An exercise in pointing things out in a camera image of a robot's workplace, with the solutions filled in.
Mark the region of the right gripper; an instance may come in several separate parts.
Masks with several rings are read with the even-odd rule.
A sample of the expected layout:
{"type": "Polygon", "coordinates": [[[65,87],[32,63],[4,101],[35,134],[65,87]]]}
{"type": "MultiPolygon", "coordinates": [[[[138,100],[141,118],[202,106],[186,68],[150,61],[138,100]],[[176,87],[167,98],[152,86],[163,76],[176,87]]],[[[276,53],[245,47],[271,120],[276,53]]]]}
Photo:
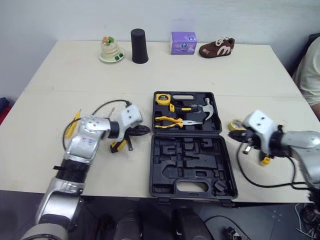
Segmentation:
{"type": "Polygon", "coordinates": [[[251,130],[232,130],[228,136],[239,143],[249,144],[254,149],[260,149],[260,138],[251,130]]]}

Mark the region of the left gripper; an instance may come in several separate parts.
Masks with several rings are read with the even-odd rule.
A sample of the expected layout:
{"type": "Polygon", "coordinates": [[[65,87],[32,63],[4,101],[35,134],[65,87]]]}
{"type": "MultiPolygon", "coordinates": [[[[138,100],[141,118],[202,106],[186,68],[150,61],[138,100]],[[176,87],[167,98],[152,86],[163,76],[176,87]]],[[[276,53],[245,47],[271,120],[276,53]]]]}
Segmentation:
{"type": "Polygon", "coordinates": [[[143,135],[146,135],[148,133],[150,133],[151,130],[148,126],[146,125],[137,125],[135,127],[130,127],[128,129],[128,135],[129,136],[134,136],[134,137],[139,137],[139,136],[143,136],[143,135]]]}

